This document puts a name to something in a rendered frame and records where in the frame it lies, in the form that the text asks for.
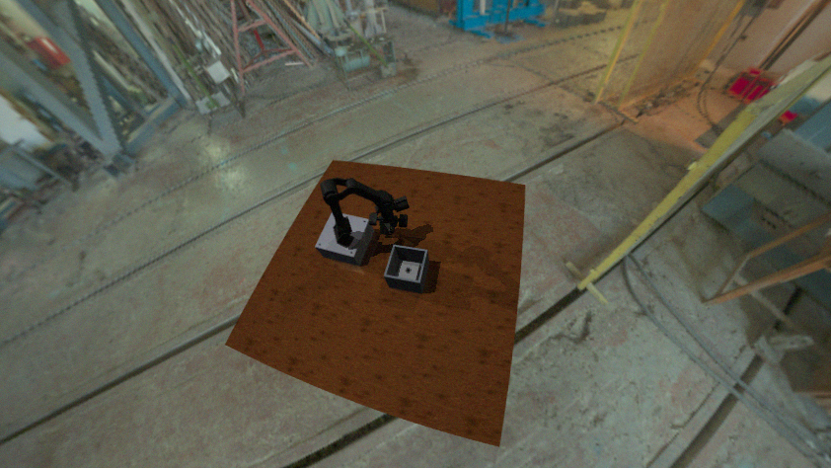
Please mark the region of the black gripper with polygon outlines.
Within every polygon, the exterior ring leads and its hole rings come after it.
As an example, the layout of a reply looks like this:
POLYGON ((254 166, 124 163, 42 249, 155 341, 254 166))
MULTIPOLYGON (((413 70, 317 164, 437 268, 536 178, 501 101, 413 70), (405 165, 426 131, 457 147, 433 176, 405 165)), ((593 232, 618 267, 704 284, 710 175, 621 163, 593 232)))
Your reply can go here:
POLYGON ((378 213, 376 213, 376 212, 371 212, 369 214, 369 219, 368 219, 369 225, 376 225, 377 220, 379 220, 379 226, 380 226, 380 220, 383 220, 383 221, 391 220, 393 222, 393 227, 397 227, 398 222, 399 222, 399 227, 407 227, 407 225, 408 225, 408 216, 406 214, 400 214, 400 218, 398 218, 397 215, 394 215, 394 213, 392 214, 392 216, 390 216, 388 218, 385 218, 382 215, 381 216, 379 215, 379 217, 377 217, 377 215, 378 215, 378 213))

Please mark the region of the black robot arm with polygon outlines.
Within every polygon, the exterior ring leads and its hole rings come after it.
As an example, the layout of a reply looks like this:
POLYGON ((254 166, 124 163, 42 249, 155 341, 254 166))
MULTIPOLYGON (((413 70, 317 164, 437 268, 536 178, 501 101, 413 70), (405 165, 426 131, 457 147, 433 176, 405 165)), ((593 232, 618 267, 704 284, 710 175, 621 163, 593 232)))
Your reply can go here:
MULTIPOLYGON (((325 180, 320 183, 320 188, 322 190, 325 203, 330 206, 336 219, 334 230, 337 244, 345 248, 349 247, 354 237, 350 235, 352 229, 348 217, 343 217, 341 213, 339 202, 348 195, 355 194, 373 201, 376 204, 376 206, 374 206, 376 213, 381 213, 381 215, 385 218, 392 216, 393 210, 399 212, 410 208, 405 195, 394 199, 392 195, 388 194, 388 192, 383 190, 372 190, 371 188, 356 181, 354 178, 334 178, 325 180), (336 185, 346 186, 346 189, 339 193, 336 185)), ((395 233, 393 222, 391 220, 380 220, 380 234, 392 235, 392 233, 395 233)))

